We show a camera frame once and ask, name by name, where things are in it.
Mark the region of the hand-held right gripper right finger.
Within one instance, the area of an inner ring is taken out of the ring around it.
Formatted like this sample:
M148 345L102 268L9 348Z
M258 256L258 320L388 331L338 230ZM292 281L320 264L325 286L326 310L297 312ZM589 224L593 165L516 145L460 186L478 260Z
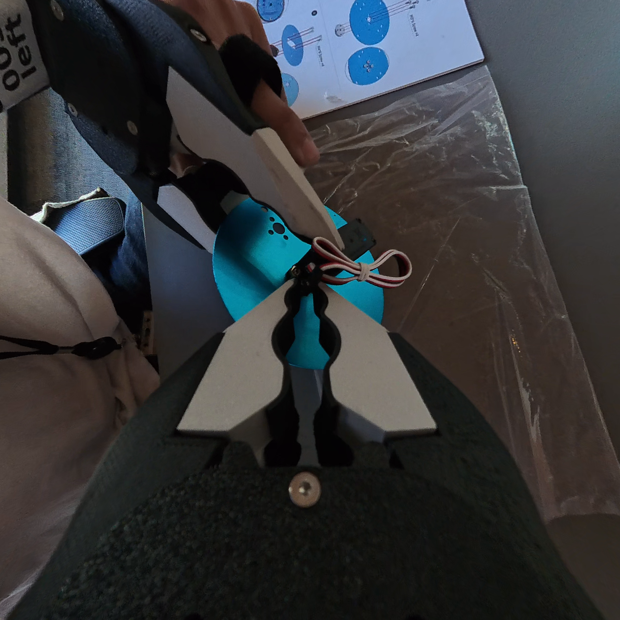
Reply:
M353 445L430 435L430 411L382 325L326 284L313 293L319 343L329 359L315 413L318 437Z

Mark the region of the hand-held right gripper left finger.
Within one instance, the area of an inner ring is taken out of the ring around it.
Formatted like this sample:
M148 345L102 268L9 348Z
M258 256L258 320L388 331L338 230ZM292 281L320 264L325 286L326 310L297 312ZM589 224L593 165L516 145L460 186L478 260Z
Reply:
M192 435L297 435L299 415L281 336L296 314L299 282L289 280L224 331L177 425Z

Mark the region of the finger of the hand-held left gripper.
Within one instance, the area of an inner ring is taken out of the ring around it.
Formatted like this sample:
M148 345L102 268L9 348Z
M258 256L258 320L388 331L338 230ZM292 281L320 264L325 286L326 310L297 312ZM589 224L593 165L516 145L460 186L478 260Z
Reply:
M209 228L196 204L176 185L159 188L158 205L207 252L213 253L216 233Z
M171 67L166 98L188 150L229 169L244 194L278 213L297 236L324 237L344 248L329 212L272 128L246 134Z

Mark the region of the blue round metal plate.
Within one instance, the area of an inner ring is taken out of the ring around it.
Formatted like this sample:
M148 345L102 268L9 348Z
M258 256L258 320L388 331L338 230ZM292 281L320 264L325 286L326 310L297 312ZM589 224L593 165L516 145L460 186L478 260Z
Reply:
M238 204L221 224L213 252L214 279L231 317L238 321L268 298L310 248L272 210L251 198ZM302 298L294 327L289 364L323 369L329 357L319 343L320 321L312 296Z

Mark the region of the black servo motor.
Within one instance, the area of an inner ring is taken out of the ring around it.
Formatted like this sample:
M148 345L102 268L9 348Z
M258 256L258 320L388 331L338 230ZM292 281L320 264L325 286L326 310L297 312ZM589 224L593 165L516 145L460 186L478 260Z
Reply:
M309 250L286 272L285 280L300 282L305 293L319 282L333 287L368 283L377 267L373 258L366 260L363 256L376 245L376 239L358 218L346 223L338 233L343 249L327 239L314 237Z

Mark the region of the dark grey desk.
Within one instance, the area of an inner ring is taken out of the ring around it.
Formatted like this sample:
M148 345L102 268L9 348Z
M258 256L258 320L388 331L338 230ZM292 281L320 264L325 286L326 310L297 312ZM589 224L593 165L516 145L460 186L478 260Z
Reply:
M619 462L619 1L467 4ZM376 111L481 66L308 119L306 126L311 132L315 120ZM619 619L619 515L547 522L602 614Z

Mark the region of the person's left hand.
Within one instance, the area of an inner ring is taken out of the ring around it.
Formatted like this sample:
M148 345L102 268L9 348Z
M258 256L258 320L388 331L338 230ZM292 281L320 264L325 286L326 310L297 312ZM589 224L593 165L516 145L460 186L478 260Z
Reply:
M257 11L243 1L166 1L167 4L187 13L203 29L216 48L232 36L244 35L264 53L272 54L268 38ZM288 106L285 93L277 94L260 79L249 104L253 113L275 130L301 167L319 160L316 148L304 123Z

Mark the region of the person's blue jeans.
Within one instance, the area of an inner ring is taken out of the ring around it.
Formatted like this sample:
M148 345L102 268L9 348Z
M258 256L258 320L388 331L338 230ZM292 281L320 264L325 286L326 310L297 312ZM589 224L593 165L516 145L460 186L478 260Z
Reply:
M100 187L127 207L120 242L87 260L130 328L151 309L142 207L74 128L63 99L48 89L8 114L9 201L27 214Z

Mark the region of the clear plastic bag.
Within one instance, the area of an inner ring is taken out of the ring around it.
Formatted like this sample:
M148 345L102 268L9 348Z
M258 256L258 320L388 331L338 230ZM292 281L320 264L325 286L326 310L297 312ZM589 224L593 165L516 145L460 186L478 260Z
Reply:
M545 520L619 515L619 463L487 67L311 125L321 199L412 260L383 324L485 416Z

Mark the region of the white instruction sheet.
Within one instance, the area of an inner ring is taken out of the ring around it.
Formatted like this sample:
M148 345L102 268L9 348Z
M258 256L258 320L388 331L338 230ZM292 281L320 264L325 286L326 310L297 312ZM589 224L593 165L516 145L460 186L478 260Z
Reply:
M464 1L249 1L302 119L484 61Z

